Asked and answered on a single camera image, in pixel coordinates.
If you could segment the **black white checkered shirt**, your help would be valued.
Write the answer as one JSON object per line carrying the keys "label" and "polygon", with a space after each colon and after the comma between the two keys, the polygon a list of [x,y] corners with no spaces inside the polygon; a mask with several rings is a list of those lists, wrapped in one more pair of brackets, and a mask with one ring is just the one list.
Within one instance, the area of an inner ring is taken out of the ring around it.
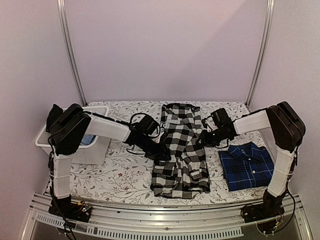
{"label": "black white checkered shirt", "polygon": [[210,174],[205,148],[200,142],[201,109],[187,103],[168,103],[161,107],[164,143],[170,151],[168,161],[153,164],[150,188],[155,197],[193,199],[210,192]]}

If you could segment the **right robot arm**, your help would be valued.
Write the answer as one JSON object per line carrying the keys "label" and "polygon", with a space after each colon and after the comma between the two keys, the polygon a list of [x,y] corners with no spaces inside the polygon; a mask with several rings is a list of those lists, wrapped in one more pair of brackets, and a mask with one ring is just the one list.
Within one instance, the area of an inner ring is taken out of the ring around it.
{"label": "right robot arm", "polygon": [[220,142],[230,142],[236,137],[270,130],[276,146],[276,159],[264,146],[252,141],[240,145],[228,145],[219,151],[229,191],[266,187],[267,195],[277,198],[284,194],[294,172],[298,150],[306,133],[306,126],[291,105],[282,101],[240,118],[232,120],[224,108],[211,114],[216,126],[214,130],[204,129],[198,142],[205,147],[217,148]]}

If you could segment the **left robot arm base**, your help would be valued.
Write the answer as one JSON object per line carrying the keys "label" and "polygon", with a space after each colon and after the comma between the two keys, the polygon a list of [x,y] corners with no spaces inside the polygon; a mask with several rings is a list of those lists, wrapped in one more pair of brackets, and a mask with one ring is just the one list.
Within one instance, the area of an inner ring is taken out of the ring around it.
{"label": "left robot arm base", "polygon": [[88,223],[91,218],[92,205],[83,200],[73,203],[70,195],[61,199],[53,196],[48,212],[65,219]]}

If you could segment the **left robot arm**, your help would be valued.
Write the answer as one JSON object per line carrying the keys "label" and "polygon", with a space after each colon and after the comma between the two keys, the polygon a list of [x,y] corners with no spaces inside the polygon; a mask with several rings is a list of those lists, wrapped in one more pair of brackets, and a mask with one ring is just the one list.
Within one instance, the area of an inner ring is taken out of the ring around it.
{"label": "left robot arm", "polygon": [[160,124],[150,115],[143,113],[142,119],[128,122],[88,111],[73,103],[66,109],[54,104],[46,119],[47,142],[51,147],[49,169],[50,193],[55,209],[63,216],[74,213],[74,205],[66,200],[70,197],[70,171],[72,159],[84,136],[106,137],[136,146],[144,156],[153,161],[169,161],[170,150],[164,142]]}

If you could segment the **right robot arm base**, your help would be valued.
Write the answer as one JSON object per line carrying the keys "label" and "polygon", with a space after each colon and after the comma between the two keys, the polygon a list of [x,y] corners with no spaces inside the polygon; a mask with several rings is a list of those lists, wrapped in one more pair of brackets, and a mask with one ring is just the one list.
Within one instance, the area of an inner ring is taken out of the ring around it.
{"label": "right robot arm base", "polygon": [[274,234],[283,220],[285,213],[283,207],[284,192],[278,197],[274,197],[267,190],[263,194],[263,202],[260,204],[246,204],[240,211],[241,217],[245,223],[256,222],[273,218],[270,221],[264,221],[257,225],[258,230],[265,235]]}

